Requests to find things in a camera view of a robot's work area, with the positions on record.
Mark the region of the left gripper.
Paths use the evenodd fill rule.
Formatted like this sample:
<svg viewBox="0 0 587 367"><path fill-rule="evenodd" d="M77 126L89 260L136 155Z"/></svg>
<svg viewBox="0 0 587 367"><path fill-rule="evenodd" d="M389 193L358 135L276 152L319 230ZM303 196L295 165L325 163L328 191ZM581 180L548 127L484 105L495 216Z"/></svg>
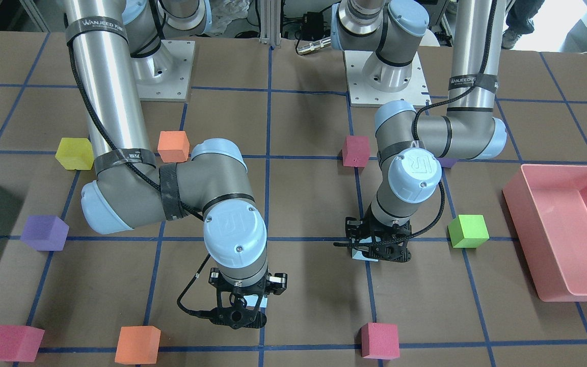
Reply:
<svg viewBox="0 0 587 367"><path fill-rule="evenodd" d="M363 218L357 220L347 217L345 219L345 237L349 240L348 243L358 242L361 239L372 239L375 242L378 237L380 238L378 241L384 243L406 243L408 248L411 234L409 218L397 218L383 223L375 217L371 206L368 207Z"/></svg>

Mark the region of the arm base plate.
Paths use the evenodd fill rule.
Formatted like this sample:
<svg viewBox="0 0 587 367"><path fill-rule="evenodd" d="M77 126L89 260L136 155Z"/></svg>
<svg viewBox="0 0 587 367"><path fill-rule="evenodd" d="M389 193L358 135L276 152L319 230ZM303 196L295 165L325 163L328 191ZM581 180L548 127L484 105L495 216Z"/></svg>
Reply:
<svg viewBox="0 0 587 367"><path fill-rule="evenodd" d="M152 55L132 58L140 100L186 102L195 49L193 40L163 40Z"/></svg>
<svg viewBox="0 0 587 367"><path fill-rule="evenodd" d="M344 61L353 107L377 108L394 100L405 100L416 108L431 103L418 54L403 67L387 65L369 51L347 50Z"/></svg>

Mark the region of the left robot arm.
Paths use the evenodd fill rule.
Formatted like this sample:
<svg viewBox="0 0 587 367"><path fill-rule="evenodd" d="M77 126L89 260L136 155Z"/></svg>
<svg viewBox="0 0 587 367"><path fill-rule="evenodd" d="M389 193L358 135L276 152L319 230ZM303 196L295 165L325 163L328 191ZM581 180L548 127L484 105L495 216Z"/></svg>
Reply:
<svg viewBox="0 0 587 367"><path fill-rule="evenodd" d="M400 90L412 73L412 61L429 22L415 1L342 1L332 7L331 44L341 51L369 51L365 64L369 84L378 90ZM365 258L403 263L407 244L426 232L413 232L410 219L435 191L445 189L439 158L489 160L506 143L504 123L492 116L498 90L498 64L504 1L460 1L452 47L447 107L443 116L426 114L439 103L417 110L405 100L383 104L375 114L378 167L382 182L363 218L347 218L347 243L340 248Z"/></svg>

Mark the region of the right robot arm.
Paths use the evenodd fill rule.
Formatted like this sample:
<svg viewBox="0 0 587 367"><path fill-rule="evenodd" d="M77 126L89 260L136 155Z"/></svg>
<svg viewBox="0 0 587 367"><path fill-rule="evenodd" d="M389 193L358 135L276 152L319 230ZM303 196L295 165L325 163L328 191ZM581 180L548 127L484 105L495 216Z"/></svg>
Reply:
<svg viewBox="0 0 587 367"><path fill-rule="evenodd" d="M209 139L186 158L156 164L141 100L188 93L191 59L165 32L199 34L208 1L62 1L72 73L88 111L96 180L82 190L90 227L110 234L188 215L218 268L210 282L243 310L245 295L280 294L286 275L268 272L267 229L248 169L230 140Z"/></svg>

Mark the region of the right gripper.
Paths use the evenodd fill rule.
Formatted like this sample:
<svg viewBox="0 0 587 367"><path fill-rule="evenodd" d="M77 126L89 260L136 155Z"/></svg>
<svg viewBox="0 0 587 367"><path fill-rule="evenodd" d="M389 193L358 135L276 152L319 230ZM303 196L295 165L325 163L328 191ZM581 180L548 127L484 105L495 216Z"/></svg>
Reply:
<svg viewBox="0 0 587 367"><path fill-rule="evenodd" d="M221 294L223 292L235 294L236 297L244 297L245 295L280 295L287 289L287 274L286 273L267 273L259 281L250 285L244 286L240 281L227 281L219 270L210 271L209 283L217 289L217 306L222 307Z"/></svg>

